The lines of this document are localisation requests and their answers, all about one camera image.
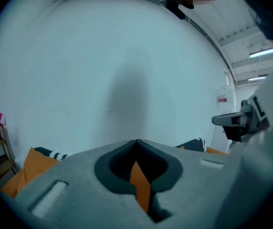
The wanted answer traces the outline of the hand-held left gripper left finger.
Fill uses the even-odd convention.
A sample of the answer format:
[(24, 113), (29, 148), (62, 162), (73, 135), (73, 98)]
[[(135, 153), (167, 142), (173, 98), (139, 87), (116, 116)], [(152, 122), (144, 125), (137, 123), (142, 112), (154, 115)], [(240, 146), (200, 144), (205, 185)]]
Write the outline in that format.
[(136, 200), (129, 179), (115, 176), (135, 147), (162, 154), (165, 145), (148, 140), (108, 144), (65, 158), (27, 185), (15, 198), (20, 217), (34, 229), (149, 229), (154, 221)]

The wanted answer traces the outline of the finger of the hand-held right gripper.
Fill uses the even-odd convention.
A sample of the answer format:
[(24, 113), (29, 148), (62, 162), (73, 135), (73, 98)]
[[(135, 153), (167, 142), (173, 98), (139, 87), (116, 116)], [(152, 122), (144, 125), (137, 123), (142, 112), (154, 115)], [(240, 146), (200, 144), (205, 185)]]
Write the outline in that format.
[(212, 117), (212, 123), (219, 126), (239, 126), (242, 112), (223, 114)]

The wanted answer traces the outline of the orange cushion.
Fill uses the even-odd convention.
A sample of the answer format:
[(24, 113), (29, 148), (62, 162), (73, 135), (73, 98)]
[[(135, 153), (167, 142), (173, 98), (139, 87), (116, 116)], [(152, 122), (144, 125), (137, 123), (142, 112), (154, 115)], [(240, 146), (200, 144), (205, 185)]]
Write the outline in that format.
[(139, 206), (145, 213), (148, 213), (151, 186), (137, 161), (131, 169), (130, 184), (136, 188), (136, 200)]
[(23, 169), (19, 172), (20, 179), (17, 184), (17, 193), (22, 191), (22, 189), (35, 178), (42, 175), (45, 171), (58, 163), (58, 160), (47, 157), (36, 151), (34, 148), (31, 148), (24, 161)]

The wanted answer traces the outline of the orange black cloth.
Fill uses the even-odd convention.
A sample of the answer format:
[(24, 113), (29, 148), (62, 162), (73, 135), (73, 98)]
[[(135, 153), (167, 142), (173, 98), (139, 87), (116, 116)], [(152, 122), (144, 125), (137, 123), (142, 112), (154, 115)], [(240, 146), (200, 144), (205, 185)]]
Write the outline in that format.
[[(34, 148), (47, 157), (59, 161), (66, 158), (43, 147)], [(99, 157), (94, 164), (94, 174), (108, 190), (118, 194), (134, 194), (130, 174), (137, 161), (150, 183), (150, 196), (171, 189), (180, 178), (183, 167), (173, 156), (140, 143), (127, 144)], [(17, 196), (19, 172), (1, 187), (1, 191), (14, 198)]]

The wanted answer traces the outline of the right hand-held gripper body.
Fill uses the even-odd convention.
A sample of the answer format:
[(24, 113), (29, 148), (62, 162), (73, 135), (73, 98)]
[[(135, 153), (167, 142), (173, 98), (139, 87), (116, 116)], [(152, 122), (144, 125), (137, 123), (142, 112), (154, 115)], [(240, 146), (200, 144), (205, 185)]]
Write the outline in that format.
[(226, 125), (223, 130), (226, 137), (235, 142), (246, 142), (252, 135), (269, 127), (266, 113), (255, 94), (241, 101), (240, 111), (225, 117)]

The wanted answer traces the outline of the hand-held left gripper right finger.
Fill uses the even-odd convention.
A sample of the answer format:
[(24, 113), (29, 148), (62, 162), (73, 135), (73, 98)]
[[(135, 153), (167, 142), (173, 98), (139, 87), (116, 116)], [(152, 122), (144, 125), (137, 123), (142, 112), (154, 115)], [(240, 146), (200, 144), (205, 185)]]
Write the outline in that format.
[(167, 228), (175, 215), (190, 214), (194, 222), (204, 215), (215, 220), (233, 184), (237, 155), (223, 156), (136, 140), (136, 162), (149, 185), (137, 189), (146, 194), (147, 212), (138, 212), (136, 228)]

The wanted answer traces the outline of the white wall box red label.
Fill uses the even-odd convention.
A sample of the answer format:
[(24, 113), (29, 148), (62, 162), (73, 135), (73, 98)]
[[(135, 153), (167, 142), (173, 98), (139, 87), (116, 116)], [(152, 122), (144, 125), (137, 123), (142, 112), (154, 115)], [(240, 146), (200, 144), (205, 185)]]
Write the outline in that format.
[(218, 115), (230, 114), (235, 112), (234, 92), (229, 85), (222, 86), (218, 89), (217, 111)]

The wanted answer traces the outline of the wooden shelf rack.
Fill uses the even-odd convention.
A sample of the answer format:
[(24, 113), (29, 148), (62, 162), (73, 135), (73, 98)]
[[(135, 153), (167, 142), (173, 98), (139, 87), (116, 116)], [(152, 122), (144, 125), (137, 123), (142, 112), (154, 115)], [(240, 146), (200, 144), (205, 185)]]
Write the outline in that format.
[(12, 152), (10, 151), (6, 131), (6, 125), (0, 123), (0, 148), (2, 148), (2, 153), (0, 154), (0, 180), (10, 171), (14, 175), (17, 174), (17, 168)]

